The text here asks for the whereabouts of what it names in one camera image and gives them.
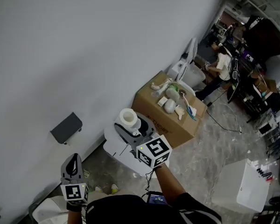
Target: white box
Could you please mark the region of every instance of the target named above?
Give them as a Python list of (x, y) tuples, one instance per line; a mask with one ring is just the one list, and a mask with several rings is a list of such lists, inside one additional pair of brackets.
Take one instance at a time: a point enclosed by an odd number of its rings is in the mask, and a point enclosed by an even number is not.
[(64, 199), (71, 204), (87, 204), (89, 188), (86, 183), (60, 185)]
[(164, 135), (136, 147), (136, 156), (150, 168), (155, 168), (171, 155), (172, 148)]
[(167, 98), (165, 97), (165, 96), (163, 96), (160, 100), (159, 100), (159, 102), (158, 102), (158, 105), (160, 106), (160, 107), (163, 107), (163, 105), (167, 102)]
[(214, 204), (240, 213), (262, 212), (270, 184), (248, 159), (223, 167), (214, 187)]

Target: toothbrush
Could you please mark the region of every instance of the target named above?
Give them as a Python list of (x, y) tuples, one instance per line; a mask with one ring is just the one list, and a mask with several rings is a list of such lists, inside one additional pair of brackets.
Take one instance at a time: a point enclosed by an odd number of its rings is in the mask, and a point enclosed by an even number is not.
[(191, 118), (196, 121), (196, 119), (195, 119), (195, 117), (193, 115), (193, 112), (191, 110), (191, 107), (190, 107), (190, 105), (189, 105), (189, 103), (188, 103), (188, 101), (187, 101), (187, 99), (185, 97), (185, 93), (183, 93), (183, 92), (181, 92), (181, 93), (182, 93), (183, 99), (185, 100), (186, 107), (187, 107), (187, 112), (188, 112), (189, 116), (191, 116)]

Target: person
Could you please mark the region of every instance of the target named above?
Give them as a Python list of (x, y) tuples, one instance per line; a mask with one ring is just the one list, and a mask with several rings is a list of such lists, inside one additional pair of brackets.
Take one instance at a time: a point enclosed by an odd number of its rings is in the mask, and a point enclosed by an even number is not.
[(242, 38), (244, 35), (244, 32), (246, 31), (246, 27), (244, 25), (236, 27), (232, 33), (232, 45), (235, 48), (238, 48), (238, 46), (242, 43)]
[(219, 41), (214, 42), (211, 47), (217, 52), (218, 60), (206, 69), (218, 72), (219, 75), (213, 79), (202, 91), (196, 92), (196, 97), (201, 101), (203, 101), (208, 95), (219, 88), (222, 83), (228, 83), (230, 80), (229, 73), (231, 71), (232, 60), (230, 52)]
[[(107, 195), (97, 186), (88, 194), (85, 222), (92, 223), (181, 223), (221, 224), (221, 217), (188, 194), (163, 163), (154, 169), (167, 204), (146, 203), (141, 197), (128, 195), (112, 186)], [(70, 205), (68, 224), (82, 223), (82, 207)]]
[(238, 23), (233, 23), (227, 28), (228, 34), (232, 33), (231, 30), (238, 27)]

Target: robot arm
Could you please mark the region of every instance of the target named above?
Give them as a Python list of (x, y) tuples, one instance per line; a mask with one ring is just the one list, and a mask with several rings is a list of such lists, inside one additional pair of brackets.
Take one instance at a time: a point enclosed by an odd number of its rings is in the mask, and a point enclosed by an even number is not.
[(89, 188), (84, 180), (81, 157), (73, 154), (61, 166), (61, 190), (69, 204), (87, 204)]
[(133, 135), (117, 123), (114, 124), (114, 128), (122, 140), (127, 145), (131, 145), (131, 153), (134, 157), (153, 169), (169, 159), (172, 148), (164, 135), (158, 135), (149, 118), (137, 112), (136, 114), (141, 120), (141, 127), (137, 135)]

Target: sneaker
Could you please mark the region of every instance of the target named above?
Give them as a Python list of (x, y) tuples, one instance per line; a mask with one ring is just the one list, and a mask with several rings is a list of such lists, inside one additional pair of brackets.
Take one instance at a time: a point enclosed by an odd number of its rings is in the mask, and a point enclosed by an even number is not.
[(119, 187), (115, 183), (113, 183), (111, 186), (111, 194), (113, 195), (113, 194), (117, 193), (118, 191), (119, 191)]
[(95, 190), (95, 191), (98, 191), (98, 192), (100, 192), (100, 193), (103, 193), (103, 190), (102, 190), (101, 187), (98, 186), (98, 185), (94, 186), (94, 190)]

